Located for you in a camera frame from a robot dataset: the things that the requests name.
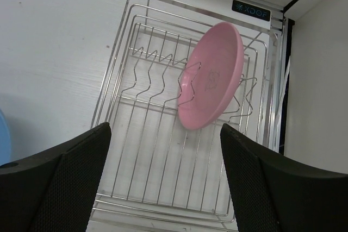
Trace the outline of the pink plastic plate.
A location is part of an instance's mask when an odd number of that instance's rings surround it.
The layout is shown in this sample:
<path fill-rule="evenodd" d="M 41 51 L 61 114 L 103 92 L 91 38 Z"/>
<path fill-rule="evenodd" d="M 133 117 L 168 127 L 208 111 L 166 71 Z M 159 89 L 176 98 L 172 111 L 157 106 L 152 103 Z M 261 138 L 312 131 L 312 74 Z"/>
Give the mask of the pink plastic plate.
<path fill-rule="evenodd" d="M 199 40 L 183 70 L 178 117 L 189 130 L 201 129 L 227 109 L 244 66 L 239 31 L 229 22 L 212 26 Z"/>

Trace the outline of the blue plastic plate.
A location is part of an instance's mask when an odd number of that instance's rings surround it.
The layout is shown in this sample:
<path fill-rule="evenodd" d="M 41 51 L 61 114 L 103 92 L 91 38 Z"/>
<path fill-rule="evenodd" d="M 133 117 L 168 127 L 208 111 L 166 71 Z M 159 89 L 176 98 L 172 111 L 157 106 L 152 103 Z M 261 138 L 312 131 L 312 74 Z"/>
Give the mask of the blue plastic plate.
<path fill-rule="evenodd" d="M 11 136 L 7 121 L 1 111 L 0 114 L 0 161 L 1 165 L 6 164 L 11 159 Z"/>

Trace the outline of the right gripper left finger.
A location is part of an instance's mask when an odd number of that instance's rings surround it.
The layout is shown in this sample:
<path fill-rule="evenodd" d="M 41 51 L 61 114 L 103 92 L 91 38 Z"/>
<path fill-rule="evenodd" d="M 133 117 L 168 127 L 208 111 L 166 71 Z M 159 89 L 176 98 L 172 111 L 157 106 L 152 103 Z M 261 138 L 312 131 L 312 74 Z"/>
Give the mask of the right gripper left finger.
<path fill-rule="evenodd" d="M 104 122 L 1 165 L 1 231 L 86 231 L 110 142 Z"/>

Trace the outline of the black XDOF label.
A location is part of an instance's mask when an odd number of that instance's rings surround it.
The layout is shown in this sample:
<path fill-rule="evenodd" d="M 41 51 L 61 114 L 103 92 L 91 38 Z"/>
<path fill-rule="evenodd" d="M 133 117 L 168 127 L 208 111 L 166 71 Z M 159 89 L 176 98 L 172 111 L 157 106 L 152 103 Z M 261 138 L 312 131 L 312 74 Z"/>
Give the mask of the black XDOF label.
<path fill-rule="evenodd" d="M 271 11 L 238 0 L 233 0 L 232 10 L 259 20 L 271 21 Z"/>

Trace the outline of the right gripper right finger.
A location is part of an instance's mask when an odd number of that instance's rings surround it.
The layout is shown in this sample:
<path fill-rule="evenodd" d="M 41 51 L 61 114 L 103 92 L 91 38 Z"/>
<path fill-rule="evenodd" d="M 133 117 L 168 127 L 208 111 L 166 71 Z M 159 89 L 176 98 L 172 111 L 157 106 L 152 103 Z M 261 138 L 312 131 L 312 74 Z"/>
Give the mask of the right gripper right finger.
<path fill-rule="evenodd" d="M 239 231 L 347 231 L 347 175 L 308 166 L 224 124 L 221 150 Z"/>

